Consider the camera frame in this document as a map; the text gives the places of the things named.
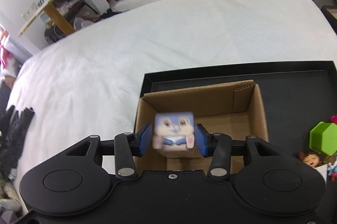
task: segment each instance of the doll head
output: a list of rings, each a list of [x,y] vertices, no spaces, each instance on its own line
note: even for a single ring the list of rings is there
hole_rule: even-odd
[[[155,119],[157,136],[187,136],[194,133],[192,113],[159,113]]]
[[[298,158],[299,160],[302,160],[302,162],[304,162],[305,164],[313,168],[316,167],[320,162],[320,158],[314,152],[309,152],[309,153],[300,152],[298,154]]]

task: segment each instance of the pink toy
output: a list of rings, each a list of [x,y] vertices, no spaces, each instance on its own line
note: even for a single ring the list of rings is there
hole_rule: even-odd
[[[337,124],[337,115],[330,117],[330,122]]]

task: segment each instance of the green hexagon toy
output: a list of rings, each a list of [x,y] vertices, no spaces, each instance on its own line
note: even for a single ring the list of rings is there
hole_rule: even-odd
[[[309,148],[318,153],[328,156],[337,151],[337,125],[321,121],[311,131],[309,137]]]

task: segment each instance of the white bedsheet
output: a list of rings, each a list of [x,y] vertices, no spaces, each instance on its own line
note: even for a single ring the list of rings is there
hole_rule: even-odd
[[[15,187],[81,139],[132,131],[144,73],[232,63],[337,60],[311,0],[162,0],[85,28],[28,60],[9,104],[33,107]],[[103,167],[114,172],[111,158]]]

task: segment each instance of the wooden table leg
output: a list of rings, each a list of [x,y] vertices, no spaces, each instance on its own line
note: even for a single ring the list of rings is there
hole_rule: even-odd
[[[71,24],[56,10],[52,4],[48,4],[44,8],[44,11],[63,33],[70,35],[75,32]]]

